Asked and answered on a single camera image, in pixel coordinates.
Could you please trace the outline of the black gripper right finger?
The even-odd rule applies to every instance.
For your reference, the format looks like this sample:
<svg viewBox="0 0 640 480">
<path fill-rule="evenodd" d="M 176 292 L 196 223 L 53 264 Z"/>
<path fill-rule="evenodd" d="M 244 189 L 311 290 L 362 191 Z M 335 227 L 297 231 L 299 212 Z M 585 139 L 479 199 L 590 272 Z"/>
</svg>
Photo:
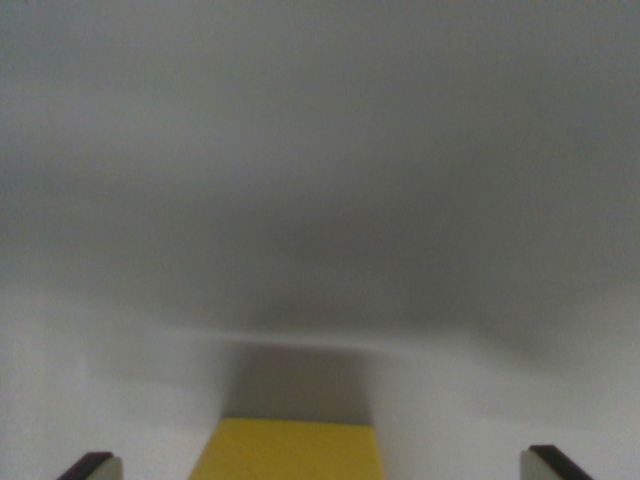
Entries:
<svg viewBox="0 0 640 480">
<path fill-rule="evenodd" d="M 593 480 L 555 445 L 531 445 L 520 453 L 521 480 Z"/>
</svg>

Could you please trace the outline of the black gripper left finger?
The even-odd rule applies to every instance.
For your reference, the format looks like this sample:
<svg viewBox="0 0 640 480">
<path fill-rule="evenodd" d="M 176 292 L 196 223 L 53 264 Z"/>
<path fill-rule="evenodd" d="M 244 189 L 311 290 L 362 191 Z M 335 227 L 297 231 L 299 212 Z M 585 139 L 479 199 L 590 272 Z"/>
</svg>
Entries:
<svg viewBox="0 0 640 480">
<path fill-rule="evenodd" d="M 88 452 L 58 480 L 122 480 L 123 462 L 111 452 Z"/>
</svg>

